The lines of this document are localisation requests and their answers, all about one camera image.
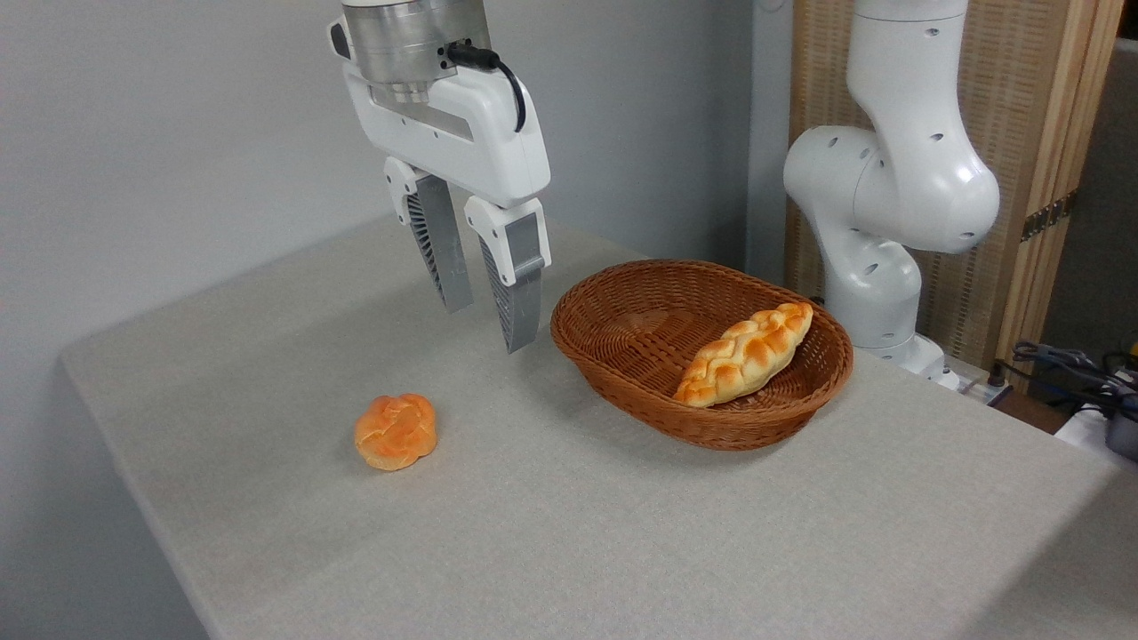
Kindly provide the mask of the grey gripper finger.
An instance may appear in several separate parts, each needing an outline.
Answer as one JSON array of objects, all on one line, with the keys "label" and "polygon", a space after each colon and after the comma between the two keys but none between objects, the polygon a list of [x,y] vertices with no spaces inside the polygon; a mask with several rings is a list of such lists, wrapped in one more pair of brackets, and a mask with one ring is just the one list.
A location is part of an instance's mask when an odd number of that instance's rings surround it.
[{"label": "grey gripper finger", "polygon": [[480,197],[464,206],[468,224],[479,236],[481,255],[497,309],[508,353],[536,339],[541,325],[541,274],[551,266],[549,231],[534,198],[501,208]]},{"label": "grey gripper finger", "polygon": [[384,164],[396,219],[407,225],[430,281],[452,315],[473,302],[450,186],[395,157]]}]

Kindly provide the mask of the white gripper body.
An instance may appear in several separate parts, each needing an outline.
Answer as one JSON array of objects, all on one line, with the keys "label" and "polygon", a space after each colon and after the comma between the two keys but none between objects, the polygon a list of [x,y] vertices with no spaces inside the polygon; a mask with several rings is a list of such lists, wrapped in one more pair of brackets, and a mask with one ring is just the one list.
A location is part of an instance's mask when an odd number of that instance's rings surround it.
[{"label": "white gripper body", "polygon": [[516,90],[498,69],[456,68],[427,89],[427,102],[399,104],[358,72],[344,18],[329,26],[347,91],[366,140],[390,157],[509,208],[551,182],[549,154],[533,104],[517,125]]}]

